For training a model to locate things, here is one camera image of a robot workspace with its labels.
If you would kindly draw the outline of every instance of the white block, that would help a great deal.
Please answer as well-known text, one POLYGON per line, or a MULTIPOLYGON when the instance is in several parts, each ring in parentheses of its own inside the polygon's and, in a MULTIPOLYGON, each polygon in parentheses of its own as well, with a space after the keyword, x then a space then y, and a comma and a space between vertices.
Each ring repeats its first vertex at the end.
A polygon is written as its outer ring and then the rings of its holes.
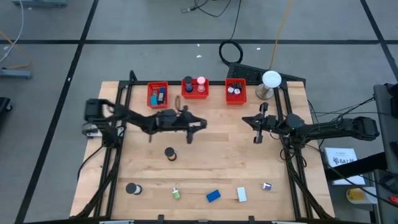
POLYGON ((246 191, 244 190, 244 187, 238 187, 236 190, 238 191, 239 202, 246 202, 247 198, 246 198, 246 191))

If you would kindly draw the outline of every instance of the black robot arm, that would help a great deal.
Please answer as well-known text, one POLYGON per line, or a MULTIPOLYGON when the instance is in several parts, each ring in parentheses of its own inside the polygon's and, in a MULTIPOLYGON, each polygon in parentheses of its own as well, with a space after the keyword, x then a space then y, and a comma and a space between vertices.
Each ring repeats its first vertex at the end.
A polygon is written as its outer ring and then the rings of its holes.
POLYGON ((150 116, 143 116, 125 108, 123 105, 115 105, 104 99, 87 100, 85 120, 97 126, 103 135, 103 144, 108 147, 113 147, 112 144, 116 143, 118 138, 118 130, 109 125, 109 122, 112 121, 126 121, 140 127, 143 132, 150 136, 162 131, 186 131, 188 144, 192 143, 195 132, 205 129, 207 126, 206 120, 192 115, 187 106, 179 111, 168 109, 150 116), (111 116, 104 116, 104 106, 108 107, 108 110, 112 113, 111 116))
POLYGON ((380 134, 375 120, 366 117, 339 118, 334 121, 318 124, 305 124, 296 114, 288 114, 279 124, 275 116, 266 116, 268 104, 260 106, 260 113, 242 120, 257 131, 254 143, 262 142, 261 131, 289 136, 290 144, 304 147, 306 143, 316 139, 353 137, 360 140, 372 141, 380 134))

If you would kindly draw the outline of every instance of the white paper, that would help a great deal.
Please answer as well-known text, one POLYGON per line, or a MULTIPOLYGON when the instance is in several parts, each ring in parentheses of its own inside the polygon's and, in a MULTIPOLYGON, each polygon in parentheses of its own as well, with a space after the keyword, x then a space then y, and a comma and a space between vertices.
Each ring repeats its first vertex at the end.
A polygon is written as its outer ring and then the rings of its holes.
MULTIPOLYGON (((325 152, 326 152, 326 159, 328 160, 329 165, 332 167, 356 161, 356 154, 354 149, 326 147, 325 152)), ((348 180, 358 185, 365 184, 365 180, 363 179, 363 177, 359 175, 350 177, 348 178, 348 180)), ((347 180, 344 179, 332 181, 332 184, 351 185, 347 180)))

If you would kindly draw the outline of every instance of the small green object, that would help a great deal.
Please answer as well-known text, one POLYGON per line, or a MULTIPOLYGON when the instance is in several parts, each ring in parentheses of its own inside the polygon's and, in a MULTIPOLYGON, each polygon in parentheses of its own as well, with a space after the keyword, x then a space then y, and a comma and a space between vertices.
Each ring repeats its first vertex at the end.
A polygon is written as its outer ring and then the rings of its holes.
POLYGON ((178 191, 178 190, 176 190, 175 189, 175 187, 173 188, 173 197, 174 197, 174 199, 179 199, 181 196, 180 196, 180 192, 178 191))

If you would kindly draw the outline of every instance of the metal stand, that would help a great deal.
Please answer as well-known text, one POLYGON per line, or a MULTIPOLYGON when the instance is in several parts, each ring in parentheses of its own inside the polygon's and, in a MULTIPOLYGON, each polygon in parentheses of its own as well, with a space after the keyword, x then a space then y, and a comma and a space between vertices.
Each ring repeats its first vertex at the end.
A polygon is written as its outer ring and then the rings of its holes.
POLYGON ((32 74, 26 70, 0 69, 0 78, 26 78, 29 80, 32 78, 32 74))
MULTIPOLYGON (((19 0, 11 0, 19 6, 19 0)), ((25 7, 66 7, 67 0, 21 0, 25 7)))

